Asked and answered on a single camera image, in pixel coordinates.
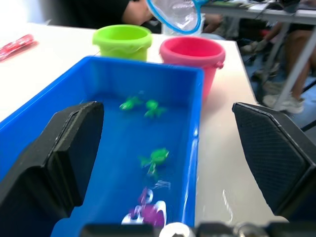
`green bucket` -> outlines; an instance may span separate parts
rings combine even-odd
[[[97,30],[92,39],[102,56],[147,60],[147,49],[152,45],[150,30],[134,25],[113,25]]]

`blue plastic tray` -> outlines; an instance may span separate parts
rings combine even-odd
[[[167,222],[194,225],[202,70],[103,57],[86,57],[0,123],[0,180],[18,154],[39,136],[53,114],[68,106],[101,101],[105,115],[98,155],[84,204],[59,221],[53,237],[77,237],[87,223],[120,223],[148,187],[153,204],[166,203]],[[145,104],[119,106],[129,96],[153,99],[166,112],[145,118]],[[157,181],[139,156],[167,148]]]

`white table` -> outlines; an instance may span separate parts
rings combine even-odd
[[[314,10],[298,10],[295,14],[286,13],[285,11],[280,10],[264,10],[267,6],[265,4],[257,4],[249,9],[237,8],[237,7],[212,7],[210,4],[206,4],[201,8],[202,13],[213,13],[213,14],[223,14],[225,16],[238,17],[238,18],[249,18],[249,19],[262,19],[269,21],[280,21],[283,22],[281,32],[279,34],[278,41],[273,46],[271,54],[269,55],[268,61],[264,68],[264,79],[268,79],[269,70],[272,66],[273,60],[280,48],[283,39],[289,29],[290,24],[299,23],[299,24],[308,24],[316,25],[316,11]],[[275,110],[279,110],[282,102],[288,97],[296,79],[301,73],[303,67],[306,65],[307,60],[311,56],[312,48],[316,46],[316,27],[314,27],[312,35],[305,45],[301,55],[297,59],[295,66],[293,67],[291,73],[288,75],[288,78],[285,82],[283,90],[274,105]]]
[[[82,57],[96,54],[98,49],[91,46],[93,32],[27,25],[25,33],[33,34],[39,45],[0,63],[0,121]],[[158,49],[166,38],[154,35],[148,61],[161,62]],[[227,56],[224,68],[216,73],[202,111],[196,225],[201,221],[265,224],[271,220],[283,220],[275,217],[267,206],[242,151],[232,105],[237,101],[250,104],[256,101],[237,45],[234,41],[218,42],[225,48]]]

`green toy frog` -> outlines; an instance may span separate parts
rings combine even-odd
[[[150,160],[141,157],[142,168],[149,166],[148,174],[156,175],[156,166],[162,165],[169,155],[169,151],[166,148],[155,150],[150,155]]]
[[[136,105],[141,105],[143,102],[138,99],[136,96],[134,97],[129,97],[126,102],[121,104],[119,108],[121,110],[132,110]]]
[[[165,108],[159,107],[159,104],[155,100],[149,100],[146,103],[146,108],[148,111],[145,113],[145,117],[153,118],[154,116],[159,117],[163,112],[166,111]]]

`pink bucket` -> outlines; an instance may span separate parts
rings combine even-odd
[[[202,99],[207,98],[217,68],[222,68],[225,50],[218,43],[199,37],[182,36],[165,40],[160,46],[160,54],[166,64],[199,67],[204,70]]]

